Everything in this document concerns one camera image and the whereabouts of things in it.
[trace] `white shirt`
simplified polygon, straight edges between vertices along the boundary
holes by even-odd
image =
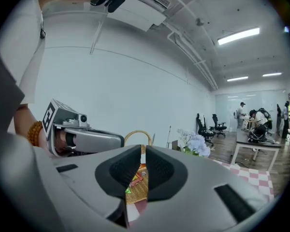
[[[21,0],[0,30],[0,57],[25,94],[21,104],[34,103],[45,39],[40,38],[39,0]]]
[[[287,107],[284,106],[284,108],[282,109],[282,113],[283,113],[284,120],[287,120],[289,118]]]
[[[258,125],[263,125],[263,124],[265,124],[265,123],[267,122],[266,117],[265,117],[264,114],[261,113],[261,112],[257,112],[257,113],[256,113],[256,118],[255,118],[255,120],[256,120],[256,125],[257,125],[257,126],[258,126]]]
[[[240,106],[240,108],[238,109],[238,113],[239,113],[239,118],[240,119],[244,119],[245,116],[243,116],[242,114],[245,114],[244,108]]]

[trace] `beaded bracelet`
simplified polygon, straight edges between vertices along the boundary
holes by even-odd
[[[27,139],[33,146],[39,146],[39,133],[42,130],[42,122],[36,121],[33,123],[33,125],[30,127]]]

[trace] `black office chair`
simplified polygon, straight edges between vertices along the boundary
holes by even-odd
[[[219,137],[219,135],[223,135],[224,137],[226,137],[226,134],[224,134],[222,131],[225,130],[227,127],[224,126],[224,123],[218,123],[218,118],[216,114],[213,114],[213,121],[215,123],[215,130],[217,130],[217,137]]]
[[[198,130],[198,134],[201,135],[202,137],[204,137],[205,141],[208,142],[209,144],[211,144],[212,146],[214,146],[214,144],[211,142],[211,140],[209,138],[213,138],[216,133],[212,131],[212,129],[214,127],[210,127],[210,129],[207,129],[206,126],[202,125],[202,122],[200,120],[200,115],[197,114],[197,124],[199,125],[199,130]]]

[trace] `person in black cap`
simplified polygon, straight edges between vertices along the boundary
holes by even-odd
[[[55,0],[21,0],[14,8],[0,30],[0,57],[17,85],[25,94],[11,121],[9,132],[27,137],[36,122],[28,108],[34,103],[35,87],[41,60],[44,54],[46,33],[43,27],[43,7]],[[64,0],[69,2],[90,2],[92,6],[104,4],[107,0]],[[58,132],[56,149],[65,146],[63,131]],[[47,151],[43,130],[39,134],[39,147]]]
[[[237,120],[237,128],[240,128],[240,129],[243,127],[244,117],[247,115],[244,112],[244,105],[245,105],[245,103],[241,102],[241,106],[238,109],[239,117],[238,117],[238,120]]]
[[[288,111],[288,107],[289,107],[289,101],[287,101],[285,103],[285,106],[282,110],[282,117],[284,119],[284,129],[282,131],[282,135],[281,138],[286,139],[287,135],[288,135],[288,129],[289,129],[289,111]]]

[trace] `fluorescent light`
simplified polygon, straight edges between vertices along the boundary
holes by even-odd
[[[281,72],[276,72],[276,73],[270,73],[270,74],[264,74],[263,76],[273,76],[273,75],[281,75]]]
[[[232,82],[232,81],[237,81],[237,80],[243,80],[243,79],[248,79],[248,76],[243,76],[243,77],[237,77],[237,78],[228,79],[227,82]]]
[[[218,39],[218,43],[219,43],[219,45],[222,45],[222,44],[225,44],[225,43],[228,43],[231,41],[236,41],[236,40],[239,40],[239,39],[242,39],[242,38],[245,38],[248,36],[256,35],[259,33],[260,33],[260,28],[249,29],[246,31],[234,33],[234,34],[231,34],[227,37],[223,37],[221,39]]]

